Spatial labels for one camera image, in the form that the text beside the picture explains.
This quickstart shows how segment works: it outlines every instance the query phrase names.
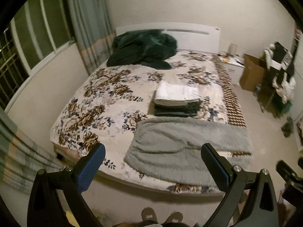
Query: window bars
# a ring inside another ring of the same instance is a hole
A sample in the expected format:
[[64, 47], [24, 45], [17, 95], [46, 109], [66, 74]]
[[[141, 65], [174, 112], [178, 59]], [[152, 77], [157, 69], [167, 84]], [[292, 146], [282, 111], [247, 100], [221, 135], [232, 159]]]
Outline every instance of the window bars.
[[18, 88], [28, 78], [8, 27], [0, 34], [0, 105], [5, 109]]

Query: foot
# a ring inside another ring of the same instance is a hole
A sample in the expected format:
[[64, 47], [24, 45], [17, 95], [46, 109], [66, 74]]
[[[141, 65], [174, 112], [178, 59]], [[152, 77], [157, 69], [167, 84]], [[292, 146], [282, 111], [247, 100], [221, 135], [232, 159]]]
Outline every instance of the foot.
[[164, 223], [181, 223], [182, 220], [183, 214], [178, 211], [174, 211], [169, 215], [169, 217]]
[[142, 217], [143, 221], [150, 220], [150, 221], [154, 221], [154, 222], [158, 223], [156, 213], [150, 207], [146, 207], [142, 210], [141, 217]]

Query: folded towel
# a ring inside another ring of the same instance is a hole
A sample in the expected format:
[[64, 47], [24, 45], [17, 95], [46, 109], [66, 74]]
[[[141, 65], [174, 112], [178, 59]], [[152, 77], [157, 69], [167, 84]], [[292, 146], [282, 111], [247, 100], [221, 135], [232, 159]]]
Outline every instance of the folded towel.
[[163, 106], [187, 106], [187, 103], [198, 102], [199, 92], [195, 87], [169, 84], [161, 81], [154, 98], [155, 104]]

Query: floral comforter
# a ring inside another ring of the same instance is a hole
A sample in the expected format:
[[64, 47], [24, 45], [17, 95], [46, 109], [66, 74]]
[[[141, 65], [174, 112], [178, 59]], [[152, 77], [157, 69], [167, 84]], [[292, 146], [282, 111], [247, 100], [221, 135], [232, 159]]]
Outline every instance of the floral comforter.
[[[206, 186], [148, 177], [123, 160], [137, 123], [154, 117], [152, 98], [161, 80], [198, 87], [202, 103], [197, 119], [245, 127], [230, 78], [218, 56], [180, 51], [167, 62], [171, 70], [141, 65], [100, 66], [59, 115], [51, 129], [51, 141], [79, 157], [101, 142], [106, 147], [106, 158], [99, 170], [129, 183], [175, 193], [212, 191]], [[231, 151], [229, 156], [242, 155]]]

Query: white nightstand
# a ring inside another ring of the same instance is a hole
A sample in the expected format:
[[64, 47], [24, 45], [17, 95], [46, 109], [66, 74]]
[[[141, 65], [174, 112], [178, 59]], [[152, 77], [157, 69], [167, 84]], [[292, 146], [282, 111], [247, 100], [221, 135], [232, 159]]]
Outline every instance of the white nightstand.
[[229, 62], [223, 62], [225, 58], [220, 57], [224, 68], [231, 78], [231, 83], [240, 86], [240, 78], [242, 77], [245, 66], [239, 64], [234, 58], [229, 57]]

